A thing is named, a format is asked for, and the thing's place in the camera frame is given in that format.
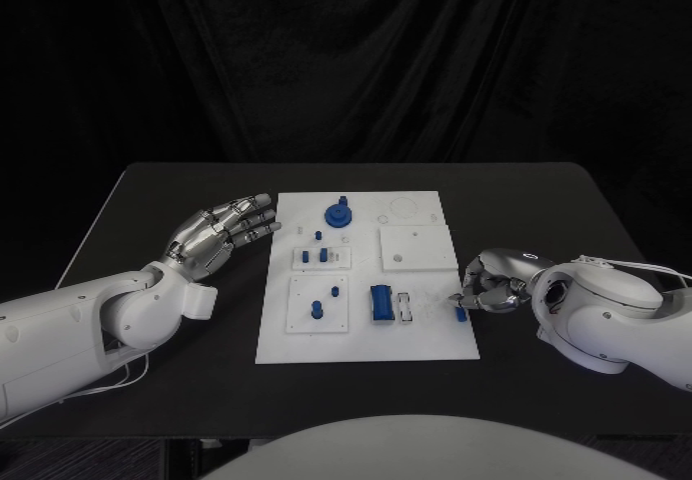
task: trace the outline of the blue part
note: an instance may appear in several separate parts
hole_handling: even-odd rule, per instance
[[[325,220],[335,228],[343,228],[353,219],[353,213],[349,208],[349,200],[346,197],[339,199],[339,203],[332,205],[325,212]]]
[[[371,287],[372,295],[372,319],[394,320],[392,289],[389,285]]]
[[[313,318],[319,320],[325,316],[325,312],[322,311],[322,302],[313,302]]]
[[[466,322],[466,310],[457,307],[457,321]]]

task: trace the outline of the cable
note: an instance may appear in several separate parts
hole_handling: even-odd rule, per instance
[[[149,353],[144,355],[144,360],[146,360],[146,364],[144,364],[144,371],[141,372],[140,376],[131,380],[130,382],[127,382],[127,379],[130,378],[130,365],[126,363],[126,378],[115,384],[115,385],[111,385],[108,387],[98,387],[98,388],[91,388],[90,390],[84,390],[81,392],[77,392],[77,393],[72,393],[69,395],[65,395],[65,397],[59,398],[58,400],[52,401],[51,403],[48,403],[46,405],[42,405],[41,407],[35,408],[33,410],[29,410],[28,412],[22,413],[20,415],[17,415],[15,418],[12,418],[10,420],[7,420],[2,425],[0,425],[0,430],[10,426],[17,420],[22,420],[26,416],[29,416],[32,413],[38,412],[39,410],[42,410],[43,408],[49,407],[51,405],[55,405],[56,403],[62,403],[65,400],[68,400],[69,398],[75,398],[75,397],[82,397],[85,395],[94,395],[95,393],[103,393],[103,392],[107,392],[108,390],[113,390],[114,388],[121,388],[121,387],[127,387],[128,385],[131,385],[134,382],[139,382],[143,378],[144,378],[144,375],[147,374],[149,372]]]
[[[623,262],[620,260],[609,260],[607,258],[598,258],[598,257],[585,257],[585,258],[598,260],[606,263],[611,263],[613,265],[622,265],[623,267],[637,268],[640,270],[650,270],[653,272],[668,273],[669,275],[675,275],[679,278],[682,286],[685,288],[688,287],[688,282],[685,281],[685,279],[692,280],[692,276],[685,275],[681,272],[676,272],[672,268],[662,267],[660,265],[652,265],[649,263]]]

